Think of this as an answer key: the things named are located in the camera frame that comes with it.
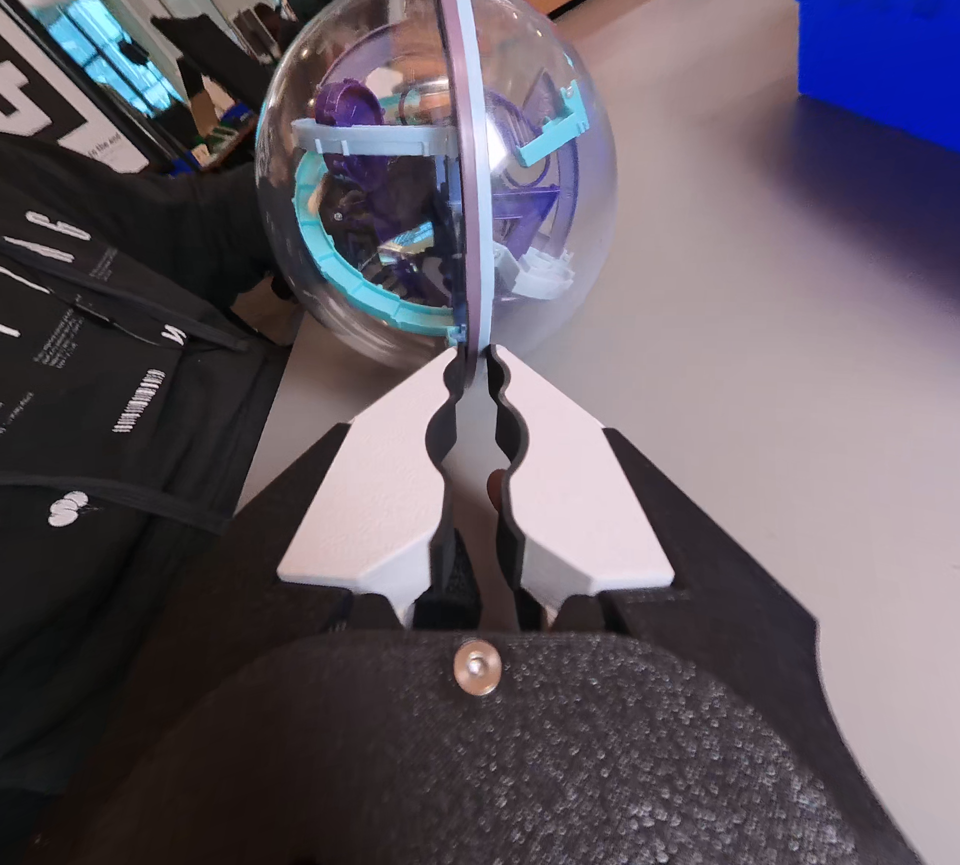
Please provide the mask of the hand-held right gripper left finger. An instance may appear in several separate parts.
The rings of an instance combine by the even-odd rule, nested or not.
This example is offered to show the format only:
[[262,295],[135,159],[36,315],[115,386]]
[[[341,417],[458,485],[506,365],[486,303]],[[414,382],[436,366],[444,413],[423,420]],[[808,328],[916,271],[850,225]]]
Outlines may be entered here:
[[449,479],[464,361],[452,346],[347,425],[277,567],[287,584],[379,595],[404,627],[450,575]]

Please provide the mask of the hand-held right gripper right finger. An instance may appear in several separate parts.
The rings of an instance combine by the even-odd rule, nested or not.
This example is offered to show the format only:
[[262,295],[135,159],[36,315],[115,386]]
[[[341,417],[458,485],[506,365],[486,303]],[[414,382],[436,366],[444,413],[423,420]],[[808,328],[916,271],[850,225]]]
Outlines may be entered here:
[[521,629],[570,598],[662,591],[675,569],[603,423],[501,345],[492,347],[499,479],[496,554]]

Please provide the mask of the clear maze ball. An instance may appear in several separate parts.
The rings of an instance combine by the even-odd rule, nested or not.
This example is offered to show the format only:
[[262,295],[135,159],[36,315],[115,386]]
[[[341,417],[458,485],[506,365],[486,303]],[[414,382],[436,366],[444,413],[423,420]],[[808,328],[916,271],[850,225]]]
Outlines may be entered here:
[[334,0],[276,67],[256,187],[282,277],[361,355],[524,355],[582,307],[616,230],[594,80],[524,0]]

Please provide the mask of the person's black printed jacket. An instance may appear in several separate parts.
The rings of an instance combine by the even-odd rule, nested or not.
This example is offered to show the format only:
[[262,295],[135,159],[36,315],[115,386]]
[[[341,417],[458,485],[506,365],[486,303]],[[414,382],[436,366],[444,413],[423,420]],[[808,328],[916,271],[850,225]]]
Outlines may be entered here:
[[1,148],[2,829],[102,734],[166,595],[234,514],[285,353],[230,316],[275,270],[255,171]]

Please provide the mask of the black white marker board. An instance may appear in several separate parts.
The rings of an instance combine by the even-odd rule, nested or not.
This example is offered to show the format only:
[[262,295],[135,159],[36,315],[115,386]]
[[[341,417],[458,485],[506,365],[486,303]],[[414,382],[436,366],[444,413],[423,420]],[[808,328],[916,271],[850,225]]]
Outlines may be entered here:
[[1,0],[1,131],[122,173],[169,166],[148,129],[98,90],[18,0]]

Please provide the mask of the blue plastic bin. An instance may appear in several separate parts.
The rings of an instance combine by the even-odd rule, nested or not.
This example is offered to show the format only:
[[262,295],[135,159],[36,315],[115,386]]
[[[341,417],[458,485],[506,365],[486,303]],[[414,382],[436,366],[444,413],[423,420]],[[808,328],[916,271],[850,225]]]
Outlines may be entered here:
[[796,0],[798,93],[959,150],[959,0]]

